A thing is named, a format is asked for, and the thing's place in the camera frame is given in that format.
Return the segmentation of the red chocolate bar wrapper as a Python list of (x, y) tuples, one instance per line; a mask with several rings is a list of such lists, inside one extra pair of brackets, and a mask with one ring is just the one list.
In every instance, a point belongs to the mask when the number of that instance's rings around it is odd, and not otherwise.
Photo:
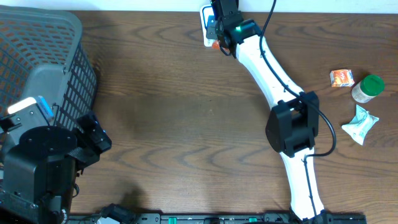
[(225, 52), (229, 53), (229, 49), (228, 48), (224, 48), (220, 46), (220, 42), (219, 40), (215, 40), (212, 45), (211, 45), (212, 49), (216, 49), (216, 50), (224, 50)]

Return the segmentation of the small orange snack box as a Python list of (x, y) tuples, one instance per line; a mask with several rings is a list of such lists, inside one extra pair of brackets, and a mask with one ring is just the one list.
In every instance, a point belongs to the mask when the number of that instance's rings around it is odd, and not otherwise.
[(331, 71), (330, 80), (332, 87), (351, 87), (355, 83), (353, 73), (348, 69)]

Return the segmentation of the green lid jar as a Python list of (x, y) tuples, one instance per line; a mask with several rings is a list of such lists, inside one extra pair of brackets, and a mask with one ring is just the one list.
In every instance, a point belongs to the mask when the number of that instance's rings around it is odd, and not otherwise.
[(367, 103), (385, 89), (384, 80), (377, 75), (368, 75), (351, 90), (351, 96), (358, 103)]

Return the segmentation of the white teal wipes packet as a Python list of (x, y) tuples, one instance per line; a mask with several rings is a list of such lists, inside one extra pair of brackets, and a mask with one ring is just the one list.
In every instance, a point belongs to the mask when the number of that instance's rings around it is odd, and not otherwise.
[(368, 110), (356, 105), (356, 114), (354, 118), (348, 124), (342, 125), (341, 128), (348, 133), (355, 142), (363, 145), (368, 131), (378, 121), (378, 117), (371, 115)]

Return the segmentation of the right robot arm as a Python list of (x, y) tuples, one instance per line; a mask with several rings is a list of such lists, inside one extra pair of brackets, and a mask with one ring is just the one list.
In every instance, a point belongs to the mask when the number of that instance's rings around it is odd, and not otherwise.
[(302, 223), (320, 223), (324, 206), (317, 189), (313, 160), (319, 119), (319, 99), (305, 92), (273, 56), (266, 26), (245, 19), (238, 1), (210, 1), (200, 9), (204, 45), (232, 56), (251, 74), (271, 110), (266, 138), (285, 166), (290, 210)]

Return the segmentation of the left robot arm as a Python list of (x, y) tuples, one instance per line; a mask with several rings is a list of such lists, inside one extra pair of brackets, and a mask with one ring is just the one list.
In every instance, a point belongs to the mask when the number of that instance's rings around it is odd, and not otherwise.
[(32, 128), (4, 156), (1, 223), (67, 223), (76, 178), (111, 149), (94, 112), (72, 130)]

